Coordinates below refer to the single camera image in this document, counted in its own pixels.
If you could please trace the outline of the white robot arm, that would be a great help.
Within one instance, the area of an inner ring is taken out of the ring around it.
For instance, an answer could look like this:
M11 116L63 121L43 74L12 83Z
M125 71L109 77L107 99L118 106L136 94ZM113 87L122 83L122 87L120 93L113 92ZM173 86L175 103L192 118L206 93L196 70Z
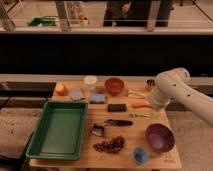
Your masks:
M175 99L213 126L213 98L191 88L189 81L190 74L185 68L159 73L148 96L150 105L155 109L165 109L170 100Z

